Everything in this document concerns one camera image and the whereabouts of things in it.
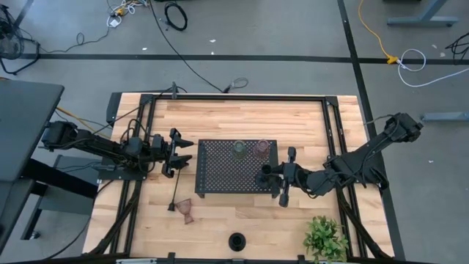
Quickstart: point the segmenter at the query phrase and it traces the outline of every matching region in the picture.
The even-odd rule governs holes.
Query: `perforated metal platform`
[[[237,160],[232,153],[236,140],[199,140],[196,193],[202,198],[204,194],[274,194],[270,188],[258,187],[255,177],[262,165],[278,165],[277,141],[267,140],[269,156],[257,158],[253,150],[258,141],[243,140],[247,155]]]

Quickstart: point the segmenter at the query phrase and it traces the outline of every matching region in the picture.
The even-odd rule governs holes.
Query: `wooden table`
[[[140,95],[122,94],[117,116],[137,107]],[[338,101],[347,148],[352,151],[366,142],[358,100],[355,96],[338,96]],[[136,112],[118,121],[112,139],[119,141],[129,120],[135,117]],[[339,142],[333,114],[330,118],[334,141]],[[313,216],[327,216],[340,222],[335,191],[310,199],[300,189],[291,188],[288,208],[279,207],[278,198],[265,194],[207,194],[200,199],[194,193],[199,139],[276,139],[280,162],[287,161],[288,147],[296,147],[297,163],[306,169],[322,169],[328,141],[320,103],[157,100],[152,134],[159,133],[169,140],[171,128],[195,142],[192,147],[178,149],[180,155],[191,154],[193,158],[181,171],[176,194],[176,202],[192,199],[195,222],[184,225],[181,213],[167,211],[176,179],[163,176],[157,165],[141,190],[132,257],[167,257],[169,252],[175,252],[178,258],[296,260],[297,255],[306,255],[302,242],[307,221]],[[340,153],[338,143],[336,151]],[[115,181],[96,199],[84,252],[93,249],[114,223],[121,187],[122,181]],[[356,184],[355,189],[363,225],[384,252],[394,255],[380,192],[371,185],[363,188]],[[358,256],[350,221],[349,226],[354,255]],[[247,245],[241,252],[228,247],[233,232],[246,237]],[[125,233],[121,232],[118,252],[123,249]]]

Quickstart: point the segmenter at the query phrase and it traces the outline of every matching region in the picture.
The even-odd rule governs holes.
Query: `potted plant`
[[[348,241],[345,235],[338,232],[340,227],[336,220],[327,220],[325,216],[315,216],[313,221],[308,222],[309,232],[306,233],[303,245],[306,254],[312,253],[315,263],[319,263],[320,257],[328,262],[347,261],[345,251],[349,247]]]

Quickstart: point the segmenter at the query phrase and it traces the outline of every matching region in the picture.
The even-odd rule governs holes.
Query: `concrete floor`
[[[26,0],[3,0],[13,17]],[[444,47],[467,32],[469,3],[449,1],[438,15],[461,20],[451,28],[415,29],[389,27],[388,17],[417,14],[428,1],[410,3],[365,0],[365,21],[383,39],[386,50],[396,56],[408,48],[439,59],[451,53]],[[181,54],[300,55],[349,57],[336,1],[325,0],[193,0],[180,1],[189,16],[185,32],[168,30],[167,36]],[[359,0],[347,0],[346,8],[359,57],[383,58],[376,39],[360,24]],[[163,14],[163,4],[155,3]],[[83,32],[95,40],[106,32],[104,0],[35,0],[21,27],[44,48],[63,49]],[[137,8],[117,29],[99,43],[75,48],[69,54],[174,54],[155,26],[151,11]],[[27,62],[8,62],[17,67]],[[247,77],[250,84],[239,92],[358,95],[352,65],[319,62],[224,62],[190,61],[191,66],[214,84],[225,87],[234,78]],[[464,66],[430,65],[420,73],[405,73],[412,84],[461,70]],[[405,86],[395,65],[361,65],[372,113],[375,117],[407,112],[418,118],[427,111],[467,111],[469,73],[419,89]],[[164,89],[176,81],[190,92],[214,92],[179,61],[42,59],[16,77],[65,86],[60,106],[87,119],[104,122],[109,95],[116,91]],[[377,130],[383,128],[377,122]],[[469,241],[469,177],[466,123],[426,124],[421,138],[412,144],[395,144],[383,153],[391,184],[400,235],[408,260],[461,263]],[[52,164],[57,154],[37,150],[34,157]],[[67,151],[65,155],[87,157]],[[38,225],[44,237],[37,241],[19,238],[28,218],[26,206],[0,256],[0,262],[46,257],[75,237],[87,216],[43,214]],[[62,257],[78,255],[84,236]]]

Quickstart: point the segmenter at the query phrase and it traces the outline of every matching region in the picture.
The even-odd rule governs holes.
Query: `white cable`
[[[143,4],[136,4],[134,1],[129,3],[129,1],[127,1],[127,0],[122,0],[120,5],[115,6],[115,7],[111,7],[112,11],[111,11],[111,14],[108,16],[108,20],[106,21],[106,25],[108,27],[114,27],[115,28],[115,27],[117,27],[118,25],[121,24],[122,18],[121,18],[120,15],[115,15],[114,17],[112,16],[113,14],[116,13],[116,10],[118,10],[120,8],[123,8],[124,10],[127,10],[131,15],[133,15],[133,14],[135,14],[135,7],[140,7],[142,5]],[[111,18],[116,20],[117,24],[111,25],[110,22],[109,22],[111,20]]]
[[[409,67],[407,67],[407,66],[404,65],[404,56],[405,56],[405,54],[406,54],[408,51],[415,51],[415,52],[419,53],[420,55],[422,55],[422,57],[424,58],[424,64],[422,65],[422,67],[420,67],[419,69],[410,69]],[[425,84],[413,85],[413,84],[408,84],[406,81],[404,81],[404,79],[402,78],[402,75],[401,75],[401,68],[402,68],[402,69],[405,69],[405,70],[408,70],[408,71],[411,71],[411,72],[414,72],[414,73],[423,70],[423,69],[425,68],[425,65],[426,65],[426,57],[425,57],[424,53],[422,53],[421,51],[416,50],[416,49],[414,49],[414,48],[410,48],[410,49],[404,51],[404,53],[403,53],[402,56],[401,56],[401,59],[398,59],[398,60],[397,60],[397,63],[399,64],[399,65],[397,66],[397,73],[399,74],[399,77],[401,78],[401,81],[402,81],[405,85],[407,85],[407,86],[409,86],[409,87],[414,87],[414,88],[417,88],[417,87],[424,87],[424,86],[427,86],[427,85],[429,85],[429,84],[433,84],[433,83],[435,83],[435,82],[437,82],[437,81],[441,81],[441,80],[443,80],[443,79],[446,79],[446,78],[449,78],[449,77],[452,77],[452,76],[456,76],[456,75],[458,75],[458,74],[460,74],[460,73],[464,73],[465,71],[468,71],[468,70],[469,70],[469,68],[467,68],[467,69],[461,70],[461,71],[459,71],[459,72],[457,72],[457,73],[453,73],[453,74],[450,74],[450,75],[447,75],[447,76],[444,76],[444,77],[440,77],[440,78],[435,79],[435,80],[433,80],[433,81],[429,81],[429,82],[427,82],[427,83],[425,83]]]

